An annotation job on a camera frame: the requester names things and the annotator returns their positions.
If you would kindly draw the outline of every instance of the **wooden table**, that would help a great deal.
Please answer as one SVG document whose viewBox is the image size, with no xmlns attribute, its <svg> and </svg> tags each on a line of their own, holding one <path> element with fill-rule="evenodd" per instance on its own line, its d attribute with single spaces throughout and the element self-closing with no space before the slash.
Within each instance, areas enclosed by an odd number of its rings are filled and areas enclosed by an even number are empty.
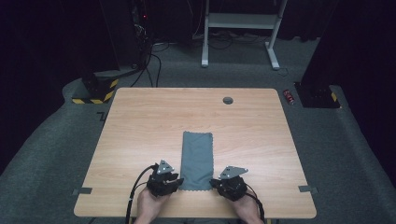
<svg viewBox="0 0 396 224">
<path fill-rule="evenodd" d="M 224 104 L 224 97 L 233 103 Z M 307 183 L 277 92 L 208 88 L 118 89 L 82 186 L 92 192 L 79 194 L 75 214 L 125 217 L 131 188 L 146 167 L 165 159 L 180 174 L 184 131 L 213 133 L 215 178 L 226 165 L 249 169 L 241 176 L 266 218 L 316 215 L 310 192 L 298 188 Z M 224 200 L 215 190 L 179 190 L 160 217 L 235 217 Z"/>
</svg>

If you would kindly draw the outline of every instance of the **table leg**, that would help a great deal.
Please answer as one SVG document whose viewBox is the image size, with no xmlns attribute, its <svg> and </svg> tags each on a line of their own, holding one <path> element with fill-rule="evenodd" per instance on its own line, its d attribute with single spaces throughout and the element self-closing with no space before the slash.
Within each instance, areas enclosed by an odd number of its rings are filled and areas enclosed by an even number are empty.
<svg viewBox="0 0 396 224">
<path fill-rule="evenodd" d="M 202 49 L 202 67 L 209 66 L 208 37 L 209 37 L 209 0 L 206 0 L 205 33 L 204 33 L 204 45 L 203 45 L 203 49 Z"/>
</svg>

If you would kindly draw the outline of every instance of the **gray cloth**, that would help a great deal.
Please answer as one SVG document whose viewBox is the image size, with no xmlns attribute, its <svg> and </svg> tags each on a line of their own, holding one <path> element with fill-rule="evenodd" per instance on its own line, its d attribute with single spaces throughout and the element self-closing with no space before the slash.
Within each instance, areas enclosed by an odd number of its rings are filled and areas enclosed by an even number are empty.
<svg viewBox="0 0 396 224">
<path fill-rule="evenodd" d="M 212 133 L 183 133 L 180 177 L 184 178 L 179 189 L 211 190 L 213 177 Z"/>
</svg>

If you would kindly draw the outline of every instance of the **white metal stand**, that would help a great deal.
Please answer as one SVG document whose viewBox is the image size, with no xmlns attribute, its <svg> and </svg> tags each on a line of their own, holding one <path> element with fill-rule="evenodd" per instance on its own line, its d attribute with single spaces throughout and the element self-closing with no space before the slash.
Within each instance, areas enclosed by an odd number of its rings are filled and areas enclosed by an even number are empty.
<svg viewBox="0 0 396 224">
<path fill-rule="evenodd" d="M 205 9 L 205 36 L 202 50 L 202 67 L 209 66 L 208 36 L 209 27 L 222 28 L 245 28 L 245 29 L 268 29 L 273 30 L 270 42 L 265 42 L 271 65 L 274 70 L 279 69 L 279 63 L 274 52 L 276 35 L 282 22 L 283 12 L 288 0 L 282 0 L 277 15 L 258 14 L 231 14 L 231 13 L 209 13 L 209 0 L 206 0 Z"/>
</svg>

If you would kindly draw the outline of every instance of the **black and yellow tape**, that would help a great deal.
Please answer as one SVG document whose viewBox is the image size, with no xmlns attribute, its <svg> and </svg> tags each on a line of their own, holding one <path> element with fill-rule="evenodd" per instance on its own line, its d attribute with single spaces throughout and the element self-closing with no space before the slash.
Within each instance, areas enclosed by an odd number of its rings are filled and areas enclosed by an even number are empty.
<svg viewBox="0 0 396 224">
<path fill-rule="evenodd" d="M 116 89 L 117 83 L 119 82 L 118 79 L 113 80 L 109 86 L 108 89 L 106 89 L 105 92 L 102 93 L 102 97 L 99 98 L 91 98 L 91 97 L 73 97 L 72 101 L 75 104 L 78 105 L 84 105 L 84 104 L 106 104 L 108 101 L 111 99 L 111 97 L 114 94 L 114 90 Z"/>
</svg>

